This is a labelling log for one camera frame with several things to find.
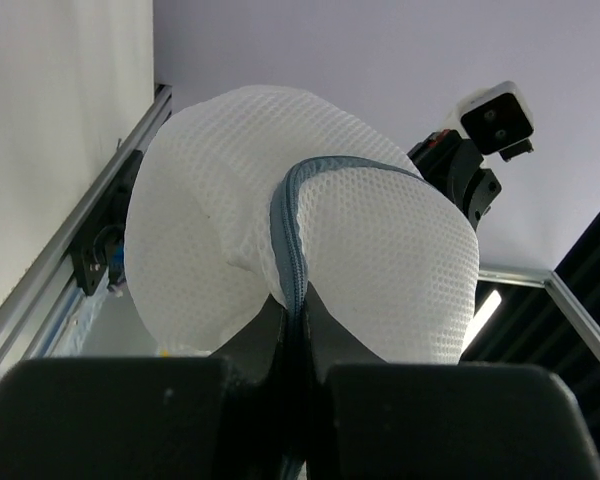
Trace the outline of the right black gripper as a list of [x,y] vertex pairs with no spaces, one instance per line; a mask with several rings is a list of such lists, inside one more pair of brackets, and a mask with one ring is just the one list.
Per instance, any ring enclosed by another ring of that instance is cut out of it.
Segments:
[[430,134],[407,155],[424,179],[477,229],[502,186],[494,172],[482,166],[484,157],[474,142],[445,129]]

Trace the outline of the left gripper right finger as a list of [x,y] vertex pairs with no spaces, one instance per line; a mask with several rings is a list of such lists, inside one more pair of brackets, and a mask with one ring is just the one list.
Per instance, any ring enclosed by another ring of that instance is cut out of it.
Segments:
[[309,290],[311,479],[600,479],[577,401],[534,366],[382,360]]

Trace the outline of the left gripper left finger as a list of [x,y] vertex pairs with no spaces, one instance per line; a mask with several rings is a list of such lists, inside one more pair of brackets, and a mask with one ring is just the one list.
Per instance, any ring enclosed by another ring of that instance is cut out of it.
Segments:
[[0,381],[0,479],[278,479],[275,300],[207,357],[47,358]]

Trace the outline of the white mesh bag blue zipper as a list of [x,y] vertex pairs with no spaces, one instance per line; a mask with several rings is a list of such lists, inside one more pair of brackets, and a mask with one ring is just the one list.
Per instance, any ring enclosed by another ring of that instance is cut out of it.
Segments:
[[158,130],[126,220],[127,285],[171,353],[209,353],[268,298],[309,288],[383,359],[454,364],[474,314],[476,233],[408,156],[304,90],[248,86]]

